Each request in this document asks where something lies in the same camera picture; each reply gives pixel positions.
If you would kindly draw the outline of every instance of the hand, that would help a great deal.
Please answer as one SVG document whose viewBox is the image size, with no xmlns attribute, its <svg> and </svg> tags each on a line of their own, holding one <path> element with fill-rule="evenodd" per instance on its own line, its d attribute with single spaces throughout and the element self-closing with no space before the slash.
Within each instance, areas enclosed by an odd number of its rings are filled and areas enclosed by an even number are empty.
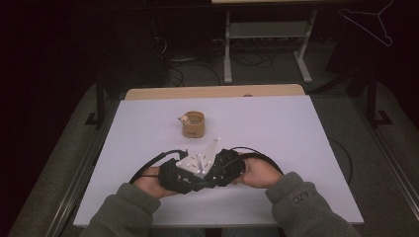
<svg viewBox="0 0 419 237">
<path fill-rule="evenodd" d="M 246 171 L 233 184 L 243 183 L 257 189 L 267 189 L 278 182 L 283 175 L 272 167 L 268 162 L 257 158 L 244 160 Z"/>
<path fill-rule="evenodd" d="M 159 172 L 160 167 L 150 167 L 146 169 L 142 175 L 156 177 L 139 177 L 133 184 L 146 192 L 148 195 L 157 199 L 175 195 L 175 192 L 168 191 L 160 186 L 160 182 L 158 181 L 157 177 Z"/>
</svg>

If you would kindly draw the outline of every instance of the wooden cup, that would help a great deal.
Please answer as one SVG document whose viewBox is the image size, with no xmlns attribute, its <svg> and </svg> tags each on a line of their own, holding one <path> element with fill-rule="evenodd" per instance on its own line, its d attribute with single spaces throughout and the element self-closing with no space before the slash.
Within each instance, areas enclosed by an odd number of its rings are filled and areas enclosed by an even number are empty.
<svg viewBox="0 0 419 237">
<path fill-rule="evenodd" d="M 186 137 L 201 138 L 206 130 L 206 117 L 201 112 L 187 112 L 189 123 L 183 124 L 182 133 Z"/>
</svg>

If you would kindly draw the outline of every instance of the metal frame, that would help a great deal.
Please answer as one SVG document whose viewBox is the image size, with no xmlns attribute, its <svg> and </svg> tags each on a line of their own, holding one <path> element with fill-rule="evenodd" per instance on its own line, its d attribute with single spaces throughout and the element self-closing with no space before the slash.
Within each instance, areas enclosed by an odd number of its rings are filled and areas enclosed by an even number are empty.
<svg viewBox="0 0 419 237">
<path fill-rule="evenodd" d="M 225 20 L 224 83 L 231 84 L 233 81 L 231 76 L 230 39 L 249 38 L 302 38 L 301 47 L 293 55 L 303 81 L 307 84 L 311 83 L 312 79 L 303 57 L 316 15 L 317 9 L 313 9 L 307 22 L 231 23 L 230 12 L 227 12 Z"/>
</svg>

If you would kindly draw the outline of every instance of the wire hanger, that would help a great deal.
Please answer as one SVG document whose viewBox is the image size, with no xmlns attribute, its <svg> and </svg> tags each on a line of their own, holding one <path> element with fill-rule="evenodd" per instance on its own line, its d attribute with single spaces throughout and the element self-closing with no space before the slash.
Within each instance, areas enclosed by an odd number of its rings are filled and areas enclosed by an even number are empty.
<svg viewBox="0 0 419 237">
<path fill-rule="evenodd" d="M 352 22 L 352 23 L 354 23 L 355 25 L 357 25 L 357 26 L 359 26 L 360 28 L 362 28 L 362 29 L 364 29 L 364 31 L 366 31 L 366 32 L 368 32 L 371 36 L 373 36 L 373 37 L 375 37 L 377 40 L 379 40 L 379 41 L 381 41 L 384 45 L 386 45 L 386 46 L 391 46 L 392 45 L 392 39 L 391 39 L 391 37 L 389 37 L 388 35 L 387 35 L 387 31 L 385 30 L 385 26 L 384 26 L 384 24 L 382 23 L 382 20 L 381 20 L 381 13 L 383 12 L 383 11 L 385 11 L 385 9 L 387 9 L 392 3 L 393 3 L 393 1 L 394 0 L 391 0 L 391 2 L 390 3 L 388 3 L 381 11 L 379 11 L 378 13 L 366 13 L 366 12 L 352 12 L 352 11 L 349 11 L 348 9 L 341 9 L 340 11 L 339 11 L 339 14 L 342 16 L 342 17 L 344 17 L 344 18 L 346 18 L 347 20 L 349 20 L 350 22 Z M 377 20 L 379 20 L 379 24 L 381 25 L 381 28 L 382 28 L 382 30 L 383 30 L 383 32 L 384 32 L 384 39 L 381 39 L 380 37 L 378 37 L 378 36 L 376 36 L 374 33 L 372 33 L 371 31 L 369 31 L 366 27 L 364 27 L 363 25 L 361 25 L 360 23 L 357 23 L 354 19 L 352 19 L 351 17 L 352 16 L 355 16 L 355 15 L 364 15 L 364 16 L 373 16 L 373 17 L 377 17 Z"/>
</svg>

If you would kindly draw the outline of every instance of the gray sweatshirt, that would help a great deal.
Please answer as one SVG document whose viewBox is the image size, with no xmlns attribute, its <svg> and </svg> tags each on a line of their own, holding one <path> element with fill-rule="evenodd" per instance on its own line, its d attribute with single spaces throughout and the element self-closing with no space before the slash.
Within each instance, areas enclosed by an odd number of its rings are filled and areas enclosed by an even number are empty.
<svg viewBox="0 0 419 237">
<path fill-rule="evenodd" d="M 313 183 L 304 182 L 295 172 L 266 190 L 273 204 L 272 214 L 288 237 L 360 236 L 335 214 Z M 122 184 L 115 195 L 105 199 L 80 236 L 146 236 L 152 214 L 160 200 L 131 184 Z"/>
</svg>

